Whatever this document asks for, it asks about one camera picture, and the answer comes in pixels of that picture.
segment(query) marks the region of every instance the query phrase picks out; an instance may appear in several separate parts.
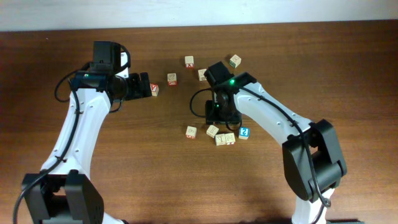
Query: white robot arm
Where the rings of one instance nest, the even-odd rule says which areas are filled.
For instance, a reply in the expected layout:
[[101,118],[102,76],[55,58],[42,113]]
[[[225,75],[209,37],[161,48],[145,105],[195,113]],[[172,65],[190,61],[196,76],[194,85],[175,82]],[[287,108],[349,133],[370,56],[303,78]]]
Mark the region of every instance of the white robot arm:
[[[35,224],[127,223],[104,213],[103,199],[90,181],[90,165],[101,125],[106,115],[114,112],[110,111],[111,105],[120,102],[120,108],[123,101],[152,95],[148,74],[129,74],[129,67],[129,53],[124,46],[95,42],[94,62],[70,74],[75,76],[58,141],[40,173],[26,174],[14,208],[14,223],[22,198]],[[59,100],[57,90],[55,97]],[[61,188],[65,195],[55,195]]]
[[[324,207],[330,206],[329,198],[346,174],[333,126],[299,116],[271,97],[250,74],[235,77],[222,62],[210,66],[205,76],[214,96],[206,102],[206,123],[226,123],[229,128],[228,123],[241,124],[241,114],[258,123],[282,146],[285,178],[297,195],[292,223],[325,224]],[[318,151],[311,155],[310,146]]]

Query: toy block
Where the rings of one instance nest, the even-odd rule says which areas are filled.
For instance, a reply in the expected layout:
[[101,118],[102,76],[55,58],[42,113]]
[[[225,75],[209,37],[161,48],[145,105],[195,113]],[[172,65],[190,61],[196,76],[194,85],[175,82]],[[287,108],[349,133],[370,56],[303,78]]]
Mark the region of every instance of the toy block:
[[225,134],[225,141],[227,146],[235,144],[235,134],[234,133]]
[[250,135],[250,129],[249,128],[240,128],[239,129],[239,138],[240,139],[248,139]]
[[194,68],[193,56],[185,56],[185,68]]
[[216,146],[223,146],[226,144],[225,134],[216,134],[215,139],[216,139]]
[[152,96],[157,96],[159,93],[159,86],[156,84],[150,84],[150,91],[152,92]]
[[169,73],[167,74],[167,84],[170,85],[177,85],[177,74],[176,73]]
[[197,129],[195,127],[188,126],[185,135],[187,136],[187,138],[195,139],[195,137],[197,136]]
[[229,64],[230,64],[232,67],[236,68],[238,65],[241,64],[241,61],[242,61],[242,59],[241,59],[239,56],[234,55],[234,56],[231,57],[231,59],[229,60]]
[[205,72],[207,69],[200,69],[198,70],[198,74],[199,74],[199,81],[206,81],[206,76],[205,76]]
[[210,127],[207,129],[206,134],[209,135],[210,137],[214,138],[218,132],[218,128],[214,125],[210,125]]

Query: brown tabletop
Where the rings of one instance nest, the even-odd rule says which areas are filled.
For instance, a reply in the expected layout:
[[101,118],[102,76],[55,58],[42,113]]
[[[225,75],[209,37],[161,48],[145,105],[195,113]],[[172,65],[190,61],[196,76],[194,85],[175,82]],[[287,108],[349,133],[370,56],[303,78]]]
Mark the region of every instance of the brown tabletop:
[[[25,173],[38,172],[57,141],[68,105],[55,101],[54,86],[92,60],[94,40],[125,45],[130,72],[148,72],[160,88],[109,114],[99,132],[91,181],[110,215],[131,223],[291,217],[280,146],[245,116],[249,139],[216,147],[188,107],[208,87],[197,70],[237,54],[231,72],[249,72],[294,112],[336,128],[348,174],[327,219],[397,222],[398,22],[368,21],[0,33],[1,223],[11,222]],[[167,73],[177,86],[167,86]],[[198,95],[194,109],[203,114],[208,99]],[[185,137],[187,126],[198,128],[196,139]],[[31,222],[24,201],[19,220]]]

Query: white wall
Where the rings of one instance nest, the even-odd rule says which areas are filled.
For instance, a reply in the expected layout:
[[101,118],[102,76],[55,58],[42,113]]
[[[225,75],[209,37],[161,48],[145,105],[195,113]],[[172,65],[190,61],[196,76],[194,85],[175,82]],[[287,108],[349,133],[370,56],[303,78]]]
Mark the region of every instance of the white wall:
[[0,30],[397,19],[398,0],[0,0]]

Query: black cable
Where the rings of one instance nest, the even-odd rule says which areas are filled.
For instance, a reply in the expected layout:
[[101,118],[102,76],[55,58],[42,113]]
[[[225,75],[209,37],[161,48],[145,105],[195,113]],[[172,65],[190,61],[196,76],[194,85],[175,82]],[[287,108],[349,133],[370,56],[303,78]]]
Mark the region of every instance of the black cable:
[[116,108],[115,110],[109,111],[109,113],[118,112],[122,108],[122,104],[123,104],[123,100],[120,101],[118,108]]
[[199,114],[195,113],[194,110],[192,109],[192,102],[193,102],[193,99],[195,98],[195,96],[196,96],[197,94],[203,92],[203,91],[211,91],[211,94],[213,95],[213,109],[214,109],[214,94],[213,94],[212,89],[211,89],[211,88],[205,88],[205,89],[202,89],[202,90],[197,91],[197,92],[196,92],[195,94],[193,94],[193,96],[191,97],[191,100],[190,100],[190,102],[189,102],[189,109],[191,110],[191,112],[193,113],[193,115],[195,115],[195,116],[197,116],[197,117],[199,117],[199,118],[206,118],[206,115],[199,115]]
[[60,80],[60,81],[58,82],[58,84],[55,86],[54,96],[55,96],[55,99],[58,100],[59,102],[61,102],[61,103],[69,102],[69,98],[66,99],[66,100],[61,100],[61,99],[58,97],[58,88],[60,88],[60,85],[63,83],[63,81],[65,81],[65,80],[66,80],[67,78],[69,78],[71,75],[74,75],[77,71],[78,71],[78,70],[75,70],[75,71],[69,73],[68,75],[65,75],[63,78],[61,78],[61,80]]
[[[82,66],[82,68],[81,68],[80,70],[86,71],[89,67],[90,67],[90,63],[87,62],[87,63],[84,64],[84,66]],[[67,98],[66,100],[61,100],[61,99],[58,97],[58,88],[60,88],[60,85],[61,85],[67,78],[69,78],[71,75],[74,75],[77,71],[79,71],[79,70],[75,70],[75,71],[69,73],[68,75],[65,75],[65,76],[58,82],[58,84],[55,86],[54,96],[55,96],[55,99],[58,100],[59,102],[61,102],[61,103],[69,102],[69,98]]]
[[242,120],[239,122],[239,127],[237,128],[237,129],[232,129],[230,126],[229,126],[229,124],[228,124],[228,121],[225,121],[225,125],[226,125],[226,128],[228,128],[228,130],[230,130],[230,131],[237,131],[237,130],[239,130],[241,127],[242,127]]
[[65,157],[65,155],[67,154],[67,152],[69,150],[70,144],[72,143],[73,137],[76,132],[77,124],[79,122],[79,115],[80,115],[79,99],[78,99],[75,91],[72,90],[72,93],[73,93],[73,97],[75,98],[75,101],[76,101],[76,111],[75,111],[76,116],[75,116],[75,122],[73,123],[72,130],[70,131],[68,142],[67,142],[64,150],[62,151],[61,156],[57,157],[57,161],[50,168],[41,172],[41,174],[33,182],[31,182],[27,187],[25,187],[25,189],[21,192],[20,196],[18,197],[18,199],[15,203],[14,211],[12,213],[13,224],[17,224],[18,208],[19,208],[19,205],[21,204],[22,199],[25,197],[25,195],[30,190],[32,190],[32,188],[35,187],[47,174],[49,174],[51,171],[53,171],[59,165],[59,163],[61,163],[63,161],[63,158]]

